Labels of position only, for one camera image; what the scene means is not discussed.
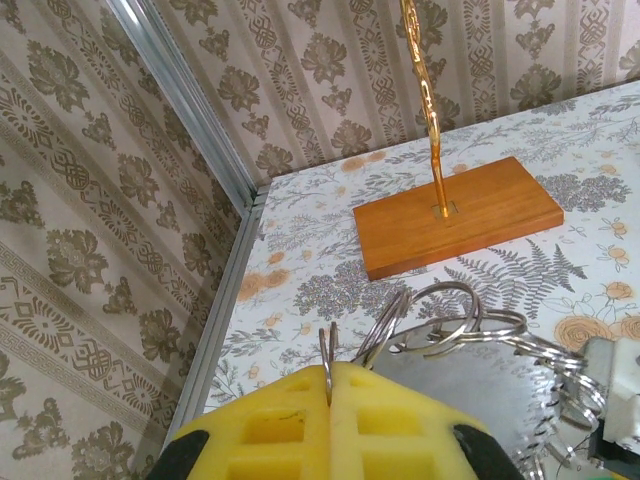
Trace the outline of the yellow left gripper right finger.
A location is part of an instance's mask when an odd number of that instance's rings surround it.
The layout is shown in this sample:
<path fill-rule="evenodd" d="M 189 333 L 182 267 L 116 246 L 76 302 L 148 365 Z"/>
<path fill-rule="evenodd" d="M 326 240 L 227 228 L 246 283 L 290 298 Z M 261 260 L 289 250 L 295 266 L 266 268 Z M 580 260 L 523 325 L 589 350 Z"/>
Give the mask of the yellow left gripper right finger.
<path fill-rule="evenodd" d="M 331 480 L 524 480 L 475 418 L 351 363 L 332 375 Z"/>

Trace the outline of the aluminium frame post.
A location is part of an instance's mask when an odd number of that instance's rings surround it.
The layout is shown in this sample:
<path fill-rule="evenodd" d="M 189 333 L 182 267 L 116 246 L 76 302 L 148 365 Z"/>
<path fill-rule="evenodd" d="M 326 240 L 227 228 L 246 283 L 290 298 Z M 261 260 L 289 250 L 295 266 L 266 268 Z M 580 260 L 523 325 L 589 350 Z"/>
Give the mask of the aluminium frame post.
<path fill-rule="evenodd" d="M 153 1 L 106 1 L 236 210 L 265 202 Z"/>

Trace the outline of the aluminium frame side rail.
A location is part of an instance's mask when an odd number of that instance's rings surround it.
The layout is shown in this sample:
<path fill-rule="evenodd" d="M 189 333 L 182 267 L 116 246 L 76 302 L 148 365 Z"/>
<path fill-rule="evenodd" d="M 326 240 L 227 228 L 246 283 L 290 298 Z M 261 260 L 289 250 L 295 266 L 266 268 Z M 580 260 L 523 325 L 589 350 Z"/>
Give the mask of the aluminium frame side rail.
<path fill-rule="evenodd" d="M 268 193 L 268 186 L 261 187 L 242 218 L 163 447 L 180 427 L 204 412 Z"/>

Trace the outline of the floral patterned table cover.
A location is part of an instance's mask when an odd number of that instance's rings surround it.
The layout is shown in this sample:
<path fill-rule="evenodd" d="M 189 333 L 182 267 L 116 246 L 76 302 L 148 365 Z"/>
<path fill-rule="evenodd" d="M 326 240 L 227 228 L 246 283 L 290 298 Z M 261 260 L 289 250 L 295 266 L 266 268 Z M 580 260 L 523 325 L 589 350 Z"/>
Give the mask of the floral patterned table cover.
<path fill-rule="evenodd" d="M 418 140 L 276 179 L 204 414 L 327 356 L 371 372 L 387 342 L 438 357 L 502 343 L 555 373 L 547 480 L 640 480 L 603 439 L 585 370 L 594 337 L 640 340 L 640 80 L 442 138 L 446 178 L 515 157 L 564 211 L 558 227 L 369 280 L 356 207 L 431 183 Z"/>

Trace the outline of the gold hook stand wooden base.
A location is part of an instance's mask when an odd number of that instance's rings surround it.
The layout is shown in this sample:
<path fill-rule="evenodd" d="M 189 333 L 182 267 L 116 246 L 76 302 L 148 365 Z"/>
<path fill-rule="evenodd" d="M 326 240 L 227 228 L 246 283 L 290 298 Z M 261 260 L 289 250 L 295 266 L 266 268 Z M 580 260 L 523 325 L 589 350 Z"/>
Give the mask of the gold hook stand wooden base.
<path fill-rule="evenodd" d="M 414 0 L 400 0 L 410 59 L 419 83 L 433 182 L 354 210 L 369 280 L 558 227 L 563 209 L 515 157 L 444 178 L 435 93 L 420 51 Z"/>

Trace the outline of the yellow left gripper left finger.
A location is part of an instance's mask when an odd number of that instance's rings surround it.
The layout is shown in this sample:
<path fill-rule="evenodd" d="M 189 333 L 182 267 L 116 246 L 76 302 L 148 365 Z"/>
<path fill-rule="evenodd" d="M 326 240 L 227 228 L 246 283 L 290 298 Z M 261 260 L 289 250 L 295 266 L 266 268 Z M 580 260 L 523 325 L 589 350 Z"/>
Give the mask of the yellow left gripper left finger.
<path fill-rule="evenodd" d="M 181 427 L 154 480 L 329 480 L 324 370 L 303 368 Z"/>

